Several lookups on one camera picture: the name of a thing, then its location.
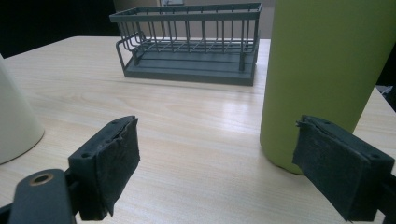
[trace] wooden table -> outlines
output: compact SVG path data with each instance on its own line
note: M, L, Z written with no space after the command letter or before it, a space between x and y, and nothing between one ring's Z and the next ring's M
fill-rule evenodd
M262 153L270 40L260 43L253 87L125 78L117 40L78 36L6 59L46 132L0 165L0 206L24 177L65 170L108 122L136 115L141 162L102 223L344 223L306 177ZM396 158L396 116L377 91L355 134Z

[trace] green bottle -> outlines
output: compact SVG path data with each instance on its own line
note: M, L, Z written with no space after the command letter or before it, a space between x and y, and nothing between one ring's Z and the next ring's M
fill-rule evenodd
M277 0L260 141L291 163L301 115L353 132L396 41L395 0Z

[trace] dish drying rack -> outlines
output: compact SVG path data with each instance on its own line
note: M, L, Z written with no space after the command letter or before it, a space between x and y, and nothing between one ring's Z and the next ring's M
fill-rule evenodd
M136 7L110 15L126 77L252 86L261 3ZM124 62L120 45L132 53Z

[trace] white cone-shaped object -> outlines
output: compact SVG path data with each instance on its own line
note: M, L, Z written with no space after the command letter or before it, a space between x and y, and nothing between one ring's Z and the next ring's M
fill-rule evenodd
M8 73L0 55L0 164L32 148L43 133L43 126Z

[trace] metal wire rack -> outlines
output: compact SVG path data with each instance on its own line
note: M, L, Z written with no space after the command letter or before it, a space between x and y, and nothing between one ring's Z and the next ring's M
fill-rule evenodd
M126 77L252 85L261 3L136 7L110 16ZM132 53L127 64L120 45Z

